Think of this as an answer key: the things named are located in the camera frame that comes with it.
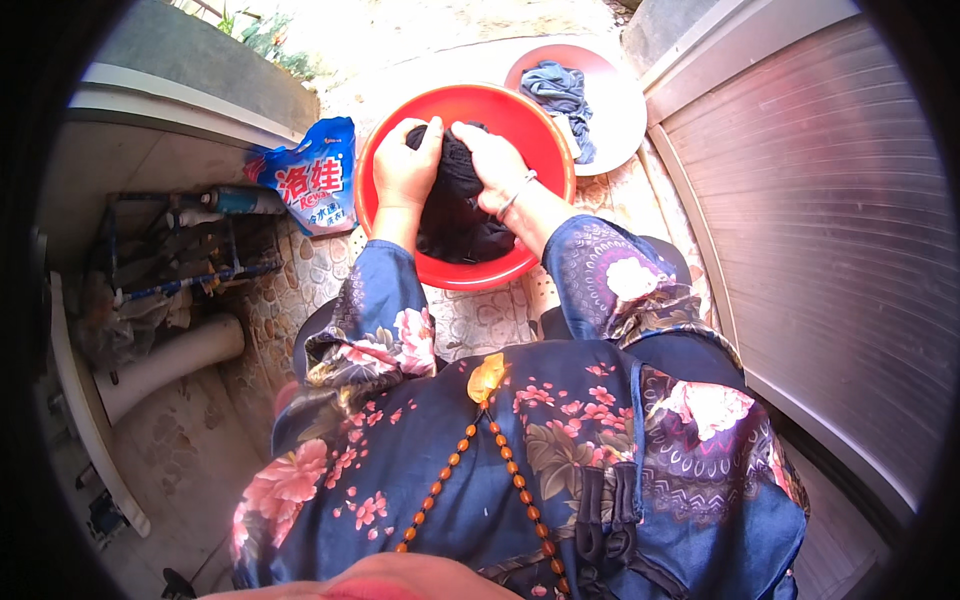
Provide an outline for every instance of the yellow pendant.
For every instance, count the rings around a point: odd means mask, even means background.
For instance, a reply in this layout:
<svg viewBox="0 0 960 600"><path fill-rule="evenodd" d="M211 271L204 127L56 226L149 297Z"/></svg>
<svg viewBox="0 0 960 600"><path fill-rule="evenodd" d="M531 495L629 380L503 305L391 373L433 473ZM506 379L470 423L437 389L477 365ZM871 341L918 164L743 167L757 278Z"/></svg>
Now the yellow pendant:
<svg viewBox="0 0 960 600"><path fill-rule="evenodd" d="M483 359L483 364L473 370L467 382L467 396L479 404L500 385L506 368L503 366L503 352L491 354Z"/></svg>

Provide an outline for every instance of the wet fabric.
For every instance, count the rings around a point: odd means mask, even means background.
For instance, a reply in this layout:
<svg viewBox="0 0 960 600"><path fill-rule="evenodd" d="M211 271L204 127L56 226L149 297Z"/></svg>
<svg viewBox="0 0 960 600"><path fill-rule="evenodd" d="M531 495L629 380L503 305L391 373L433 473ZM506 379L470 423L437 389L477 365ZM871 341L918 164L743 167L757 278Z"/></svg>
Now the wet fabric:
<svg viewBox="0 0 960 600"><path fill-rule="evenodd" d="M585 97L583 71L565 68L553 60L541 60L536 67L523 71L520 92L550 114L566 115L580 146L580 156L574 162L593 162L596 147L590 141L590 128L587 125L593 110Z"/></svg>
<svg viewBox="0 0 960 600"><path fill-rule="evenodd" d="M575 339L502 349L491 414L571 592L485 427L409 551L529 599L796 597L803 486L689 286L649 244L589 216L553 234L543 264ZM484 357L437 373L434 340L413 257L372 240L331 325L305 342L307 384L234 514L237 582L325 580L402 541L477 416L467 383Z"/></svg>
<svg viewBox="0 0 960 600"><path fill-rule="evenodd" d="M468 123L487 130L483 123ZM413 128L407 133L407 146L419 148L425 132L425 125ZM447 129L437 179L420 216L417 250L452 263L486 262L512 250L514 234L477 205L482 191L470 150Z"/></svg>

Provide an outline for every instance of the cloth bundle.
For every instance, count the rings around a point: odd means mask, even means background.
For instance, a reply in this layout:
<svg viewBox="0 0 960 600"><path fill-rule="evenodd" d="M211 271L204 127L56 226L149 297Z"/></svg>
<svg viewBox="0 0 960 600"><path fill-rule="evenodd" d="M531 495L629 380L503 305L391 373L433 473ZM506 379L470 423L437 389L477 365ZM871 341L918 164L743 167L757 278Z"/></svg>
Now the cloth bundle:
<svg viewBox="0 0 960 600"><path fill-rule="evenodd" d="M584 72L579 69L567 69L554 60L541 60L537 66L526 69L520 77L520 92L547 112L562 114L570 120L570 128L580 156L577 164L590 164L596 155L596 147L590 141L590 129L587 120L593 116L593 110L584 96Z"/></svg>
<svg viewBox="0 0 960 600"><path fill-rule="evenodd" d="M483 131L483 123L469 121ZM426 126L407 133L407 146L416 150L423 141ZM494 260L514 247L514 235L476 202L483 182L473 170L467 145L444 132L437 180L426 198L420 216L417 250L451 263L477 263Z"/></svg>

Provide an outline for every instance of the white plate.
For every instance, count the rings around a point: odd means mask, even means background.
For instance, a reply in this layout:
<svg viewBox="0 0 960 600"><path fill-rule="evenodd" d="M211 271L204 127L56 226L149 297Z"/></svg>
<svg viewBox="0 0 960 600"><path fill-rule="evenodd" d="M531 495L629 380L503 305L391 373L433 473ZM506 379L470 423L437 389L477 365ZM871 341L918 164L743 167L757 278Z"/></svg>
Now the white plate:
<svg viewBox="0 0 960 600"><path fill-rule="evenodd" d="M647 105L640 83L610 60L582 46L550 44L535 48L514 63L505 87L519 90L524 69L541 60L555 60L584 72L584 93L593 117L587 122L596 156L589 164L575 164L578 177L608 173L630 159L647 130Z"/></svg>

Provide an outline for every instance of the hand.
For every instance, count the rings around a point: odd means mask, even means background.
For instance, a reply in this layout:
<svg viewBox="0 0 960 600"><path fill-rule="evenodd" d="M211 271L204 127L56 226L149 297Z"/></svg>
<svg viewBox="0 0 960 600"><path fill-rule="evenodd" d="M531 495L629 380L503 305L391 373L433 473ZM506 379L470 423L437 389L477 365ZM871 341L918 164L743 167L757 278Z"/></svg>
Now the hand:
<svg viewBox="0 0 960 600"><path fill-rule="evenodd" d="M407 133L426 125L420 148L407 147ZM433 117L430 123L420 119L403 119L387 133L373 154L373 185L379 207L402 208L420 216L427 194L437 178L440 150L444 141L444 121Z"/></svg>
<svg viewBox="0 0 960 600"><path fill-rule="evenodd" d="M477 202L485 212L496 214L527 177L529 169L523 157L513 144L478 127L457 121L450 130L473 153L473 170L484 184Z"/></svg>

